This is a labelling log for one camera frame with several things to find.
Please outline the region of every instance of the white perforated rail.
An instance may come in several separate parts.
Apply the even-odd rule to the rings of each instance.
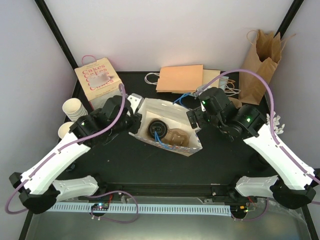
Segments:
[[[89,213],[94,203],[57,202],[47,212]],[[95,210],[94,213],[134,214],[135,204],[111,203],[109,209]],[[230,206],[223,205],[180,205],[180,204],[139,204],[139,214],[183,214],[231,216]]]

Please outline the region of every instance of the white paper bag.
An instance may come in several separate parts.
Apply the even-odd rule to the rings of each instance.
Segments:
[[[183,106],[174,104],[170,101],[145,98],[138,113],[142,115],[141,126],[136,134],[129,132],[130,135],[145,143],[151,144],[161,149],[174,153],[190,156],[202,149],[200,140],[196,134],[199,129],[192,129],[187,117],[187,111]],[[148,126],[154,120],[163,121],[169,129],[181,129],[189,135],[188,147],[172,146],[155,142],[148,136]]]

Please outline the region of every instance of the white wall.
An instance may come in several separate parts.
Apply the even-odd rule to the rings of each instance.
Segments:
[[[5,213],[13,191],[8,177],[57,144],[61,106],[76,76],[33,0],[1,1],[0,13],[0,239],[15,240],[26,214]],[[10,209],[22,209],[18,197]]]
[[[78,65],[108,57],[117,71],[241,66],[249,30],[276,31],[293,0],[46,0]]]
[[[320,168],[320,1],[304,1],[284,37],[294,33],[271,81],[281,138],[307,164]],[[320,202],[320,188],[316,200]],[[320,236],[320,206],[309,204]]]

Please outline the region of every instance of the black tabletop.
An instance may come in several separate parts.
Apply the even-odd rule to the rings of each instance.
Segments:
[[[136,93],[144,98],[174,101],[181,94],[156,93],[156,86],[144,82],[147,72],[121,72],[128,94]],[[228,75],[238,80],[238,74]],[[76,94],[87,109],[90,105],[82,90]],[[188,96],[183,104],[190,108],[199,106],[199,101]],[[258,106],[266,114],[268,106],[263,99]],[[229,184],[236,176],[266,177],[275,171],[269,168],[256,171],[249,162],[255,152],[241,139],[230,142],[214,127],[201,130],[198,134],[203,149],[186,157],[135,139],[128,133],[119,134],[107,145],[98,145],[76,160],[72,172],[64,172],[59,179],[82,178],[99,173],[107,183],[126,184]]]

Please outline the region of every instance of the robotic arm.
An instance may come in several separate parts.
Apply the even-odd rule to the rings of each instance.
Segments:
[[[278,173],[271,177],[247,177],[236,179],[233,186],[240,196],[274,198],[281,205],[297,209],[311,203],[316,195],[316,185],[309,176],[299,169],[280,149],[282,146],[312,176],[318,173],[298,158],[285,143],[277,137],[276,144],[266,125],[267,120],[254,106],[244,105],[236,109],[220,88],[208,88],[198,96],[201,106],[187,113],[193,128],[215,126],[231,141],[242,138],[255,149]]]
[[[109,131],[84,142],[72,144],[59,151],[62,146],[97,133],[110,125],[119,112],[122,97],[116,95],[109,98],[103,108],[98,108],[89,115],[80,117],[70,127],[70,131],[60,143],[35,166],[23,173],[14,172],[9,177],[14,188],[28,180],[19,190],[19,198],[22,204],[34,214],[40,214],[51,208],[56,202],[79,196],[94,195],[101,187],[98,183],[98,177],[89,175],[72,180],[56,180],[56,178],[73,161],[87,153],[91,148],[108,143],[114,134],[122,131],[136,133],[140,128],[141,115],[135,112],[142,101],[143,98],[139,95],[129,95],[125,100],[119,120]],[[44,161],[54,153],[56,154],[52,159],[44,164]],[[39,166],[41,168],[30,179],[31,173]]]

